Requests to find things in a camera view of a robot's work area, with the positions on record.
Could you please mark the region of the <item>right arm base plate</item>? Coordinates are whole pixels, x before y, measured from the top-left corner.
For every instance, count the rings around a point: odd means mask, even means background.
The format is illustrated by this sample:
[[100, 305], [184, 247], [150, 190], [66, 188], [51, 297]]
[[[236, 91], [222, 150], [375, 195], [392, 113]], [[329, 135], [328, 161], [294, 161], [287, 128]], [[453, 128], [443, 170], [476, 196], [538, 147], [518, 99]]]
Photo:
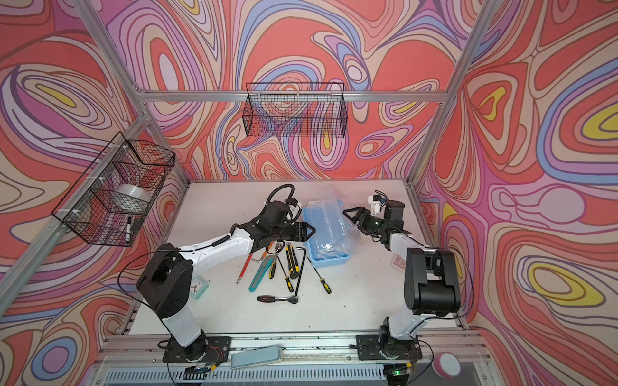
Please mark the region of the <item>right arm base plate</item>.
[[416, 363], [423, 358], [422, 349], [417, 339], [400, 340], [378, 334], [357, 335], [351, 344], [357, 351], [359, 360], [407, 360]]

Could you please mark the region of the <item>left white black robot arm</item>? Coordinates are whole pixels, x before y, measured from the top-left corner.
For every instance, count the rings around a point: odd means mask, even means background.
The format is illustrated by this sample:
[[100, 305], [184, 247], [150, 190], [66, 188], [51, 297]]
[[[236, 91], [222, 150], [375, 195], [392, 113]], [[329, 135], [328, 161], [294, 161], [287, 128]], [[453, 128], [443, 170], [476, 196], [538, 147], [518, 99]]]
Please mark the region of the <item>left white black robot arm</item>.
[[315, 227], [296, 220], [290, 204], [272, 201], [254, 219], [233, 225], [223, 236], [184, 247], [162, 245], [154, 252], [136, 288], [180, 347], [204, 347], [204, 331], [188, 306], [194, 278], [273, 243], [308, 241], [314, 233]]

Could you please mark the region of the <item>blue plastic tool box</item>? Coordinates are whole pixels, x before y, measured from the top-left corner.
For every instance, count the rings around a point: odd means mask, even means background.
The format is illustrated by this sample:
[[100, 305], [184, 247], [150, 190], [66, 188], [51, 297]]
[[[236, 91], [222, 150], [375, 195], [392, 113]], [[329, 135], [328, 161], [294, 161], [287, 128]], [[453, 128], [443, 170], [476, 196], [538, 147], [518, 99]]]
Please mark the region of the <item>blue plastic tool box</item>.
[[331, 184], [303, 210], [304, 221], [315, 228], [315, 234], [307, 242], [309, 258], [315, 268], [344, 265], [356, 250], [360, 233], [343, 211], [344, 196]]

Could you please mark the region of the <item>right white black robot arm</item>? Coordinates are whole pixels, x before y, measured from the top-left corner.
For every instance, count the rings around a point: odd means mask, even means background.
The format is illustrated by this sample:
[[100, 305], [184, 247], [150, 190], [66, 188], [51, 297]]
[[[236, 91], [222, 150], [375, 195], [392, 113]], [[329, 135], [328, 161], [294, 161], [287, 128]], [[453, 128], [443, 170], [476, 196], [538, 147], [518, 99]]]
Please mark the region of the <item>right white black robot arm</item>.
[[428, 321], [446, 318], [461, 307], [460, 283], [454, 253], [417, 241], [405, 230], [405, 204], [375, 197], [371, 209], [353, 207], [344, 217], [359, 231], [405, 260], [405, 305], [384, 319], [376, 335], [358, 335], [351, 348], [359, 360], [409, 360], [422, 358], [418, 333]]

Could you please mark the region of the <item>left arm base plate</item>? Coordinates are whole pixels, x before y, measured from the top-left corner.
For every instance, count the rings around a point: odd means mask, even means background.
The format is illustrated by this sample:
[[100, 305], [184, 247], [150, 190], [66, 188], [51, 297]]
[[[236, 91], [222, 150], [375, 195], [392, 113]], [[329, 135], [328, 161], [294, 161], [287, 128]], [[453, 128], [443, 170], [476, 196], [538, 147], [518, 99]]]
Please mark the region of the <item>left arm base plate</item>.
[[199, 337], [196, 342], [182, 347], [170, 337], [163, 356], [164, 363], [224, 363], [229, 358], [232, 338], [216, 335]]

